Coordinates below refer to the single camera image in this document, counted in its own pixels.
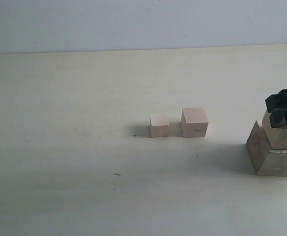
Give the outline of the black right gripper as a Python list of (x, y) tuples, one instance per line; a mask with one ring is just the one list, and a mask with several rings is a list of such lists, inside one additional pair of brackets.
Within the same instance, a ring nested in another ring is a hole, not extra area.
[(287, 126), (287, 89), (272, 94), (265, 100), (271, 127)]

